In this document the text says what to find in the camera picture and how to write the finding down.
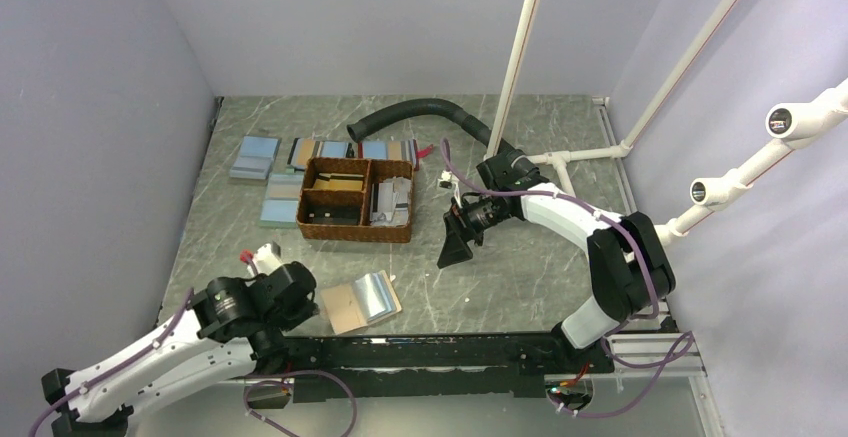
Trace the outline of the blue credit cards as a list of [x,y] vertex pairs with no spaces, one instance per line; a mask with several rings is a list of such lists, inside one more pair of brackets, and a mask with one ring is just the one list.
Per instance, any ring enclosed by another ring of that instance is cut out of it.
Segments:
[[399,310],[383,272],[365,274],[352,283],[365,322],[370,324]]

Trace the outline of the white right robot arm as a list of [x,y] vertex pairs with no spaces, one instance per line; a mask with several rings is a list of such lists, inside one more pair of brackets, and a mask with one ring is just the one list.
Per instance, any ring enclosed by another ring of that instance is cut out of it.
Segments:
[[518,149],[478,164],[478,199],[453,197],[444,214],[445,242],[440,268],[466,262],[484,233],[515,218],[544,227],[578,246],[590,269],[590,297],[558,327],[563,335],[551,345],[557,368],[574,372],[590,356],[589,346],[634,319],[651,319],[676,286],[663,244],[651,219],[641,213],[620,215],[567,194],[544,177]]

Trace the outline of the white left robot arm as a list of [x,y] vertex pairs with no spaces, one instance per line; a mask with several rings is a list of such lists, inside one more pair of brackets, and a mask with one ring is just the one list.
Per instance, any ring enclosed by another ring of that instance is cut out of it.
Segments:
[[124,436],[143,417],[219,382],[279,374],[284,335],[318,312],[317,283],[270,242],[241,256],[245,277],[189,289],[172,317],[111,357],[41,379],[49,407],[32,424],[55,436]]

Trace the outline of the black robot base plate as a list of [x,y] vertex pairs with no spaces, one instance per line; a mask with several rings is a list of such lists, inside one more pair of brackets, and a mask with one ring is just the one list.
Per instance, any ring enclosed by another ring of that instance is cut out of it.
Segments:
[[297,403],[353,394],[413,397],[510,394],[542,398],[559,377],[610,374],[599,344],[575,349],[550,331],[294,337],[278,335],[253,356],[251,377],[286,374]]

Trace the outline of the tan leather card holder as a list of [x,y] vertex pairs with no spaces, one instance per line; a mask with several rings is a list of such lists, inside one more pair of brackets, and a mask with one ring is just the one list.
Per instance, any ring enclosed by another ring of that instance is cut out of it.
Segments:
[[372,327],[403,310],[393,281],[385,271],[367,273],[351,283],[322,289],[319,298],[335,335]]

